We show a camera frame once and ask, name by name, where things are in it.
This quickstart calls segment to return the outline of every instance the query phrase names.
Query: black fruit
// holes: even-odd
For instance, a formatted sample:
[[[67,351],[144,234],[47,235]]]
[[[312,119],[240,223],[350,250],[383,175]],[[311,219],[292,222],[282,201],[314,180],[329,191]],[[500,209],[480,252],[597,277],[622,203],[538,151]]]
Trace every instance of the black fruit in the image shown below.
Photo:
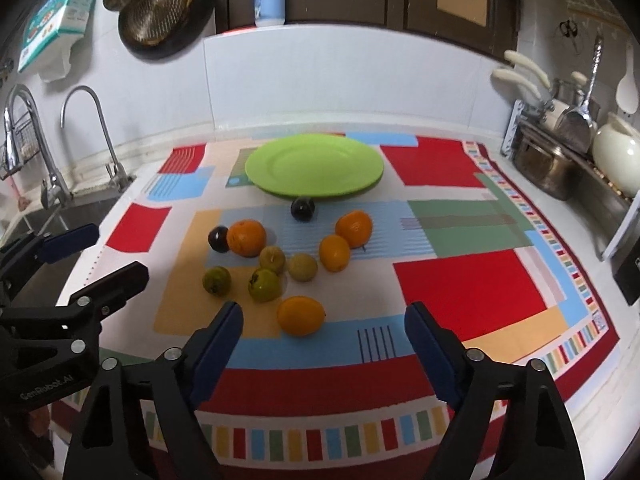
[[[229,231],[223,225],[219,225],[209,233],[209,245],[217,253],[226,253],[229,245],[226,243],[226,232]]]
[[[299,196],[291,203],[291,216],[301,222],[309,222],[316,210],[316,204],[308,196]]]

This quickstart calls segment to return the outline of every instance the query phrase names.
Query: silver screw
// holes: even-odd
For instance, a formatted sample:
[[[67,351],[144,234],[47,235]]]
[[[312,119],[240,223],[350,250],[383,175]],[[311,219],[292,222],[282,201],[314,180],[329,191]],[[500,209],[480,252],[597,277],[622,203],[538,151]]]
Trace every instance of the silver screw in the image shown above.
[[[482,352],[482,350],[479,348],[470,348],[466,351],[466,356],[472,361],[479,363],[480,361],[482,361],[482,359],[484,359],[484,352]]]
[[[86,345],[84,344],[84,341],[82,341],[82,339],[76,339],[71,343],[71,351],[74,354],[81,354],[82,352],[84,352],[85,348]]]
[[[107,357],[102,361],[103,370],[113,370],[118,365],[118,360],[115,357]]]
[[[538,372],[544,372],[546,370],[545,362],[542,359],[532,359],[531,367]]]
[[[167,361],[175,361],[182,355],[182,350],[179,348],[169,348],[164,351],[164,358]]]

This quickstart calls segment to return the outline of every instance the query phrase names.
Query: white ceramic jar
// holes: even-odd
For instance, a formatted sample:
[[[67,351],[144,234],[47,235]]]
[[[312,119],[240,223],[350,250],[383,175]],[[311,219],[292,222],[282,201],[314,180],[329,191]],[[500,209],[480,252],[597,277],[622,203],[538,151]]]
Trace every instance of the white ceramic jar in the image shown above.
[[[640,189],[640,132],[614,114],[593,140],[600,171],[630,198]]]

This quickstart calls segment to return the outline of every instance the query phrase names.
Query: wire basket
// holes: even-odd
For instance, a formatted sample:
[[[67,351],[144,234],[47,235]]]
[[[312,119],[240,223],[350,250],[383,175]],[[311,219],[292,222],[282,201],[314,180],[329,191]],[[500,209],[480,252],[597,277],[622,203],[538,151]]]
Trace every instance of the wire basket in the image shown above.
[[[27,162],[40,153],[40,145],[29,112],[22,115],[15,123],[14,145],[18,151],[19,162],[13,168],[9,168],[6,158],[6,143],[0,146],[0,180],[20,171]]]

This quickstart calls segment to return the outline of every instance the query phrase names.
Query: yellow-green fruit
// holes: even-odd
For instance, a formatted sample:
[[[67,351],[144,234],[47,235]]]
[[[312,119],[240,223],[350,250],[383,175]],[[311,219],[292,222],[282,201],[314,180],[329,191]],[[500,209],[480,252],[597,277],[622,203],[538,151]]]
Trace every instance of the yellow-green fruit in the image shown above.
[[[225,267],[208,269],[202,277],[202,286],[209,294],[226,296],[231,290],[231,274]]]
[[[311,254],[294,254],[289,259],[289,274],[297,282],[309,282],[318,272],[318,262]]]
[[[272,301],[282,295],[278,275],[269,269],[258,269],[249,280],[249,295],[258,303]]]
[[[276,313],[278,325],[289,335],[303,337],[320,330],[326,314],[321,303],[306,296],[284,300]]]
[[[282,249],[275,245],[270,245],[260,251],[260,266],[263,269],[269,269],[276,274],[280,274],[284,270],[286,263],[287,258]]]

